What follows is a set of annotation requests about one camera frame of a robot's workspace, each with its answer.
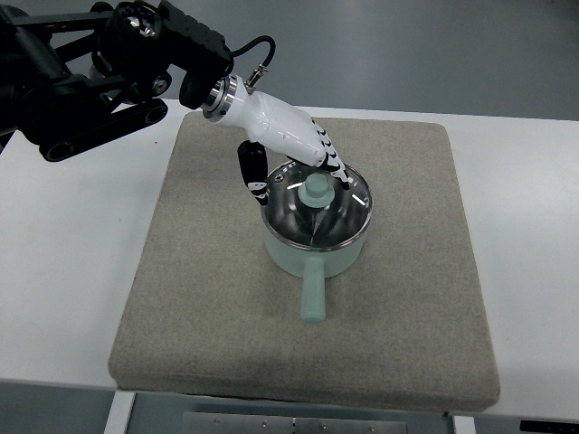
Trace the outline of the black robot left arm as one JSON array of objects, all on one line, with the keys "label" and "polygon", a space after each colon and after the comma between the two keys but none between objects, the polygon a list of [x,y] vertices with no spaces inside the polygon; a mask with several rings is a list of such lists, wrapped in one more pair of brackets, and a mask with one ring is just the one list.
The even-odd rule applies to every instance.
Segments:
[{"label": "black robot left arm", "polygon": [[96,3],[84,14],[1,8],[1,141],[15,132],[59,162],[161,121],[170,67],[200,107],[233,67],[223,36],[167,1]]}]

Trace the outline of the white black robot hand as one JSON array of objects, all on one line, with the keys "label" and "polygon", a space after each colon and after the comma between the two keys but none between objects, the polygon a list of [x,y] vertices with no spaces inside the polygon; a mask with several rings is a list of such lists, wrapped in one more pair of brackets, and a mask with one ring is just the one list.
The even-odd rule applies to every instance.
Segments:
[{"label": "white black robot hand", "polygon": [[238,160],[243,182],[260,205],[269,201],[268,149],[327,172],[343,189],[349,188],[346,166],[327,131],[303,110],[260,91],[250,94],[239,76],[219,81],[202,109],[214,124],[245,131]]}]

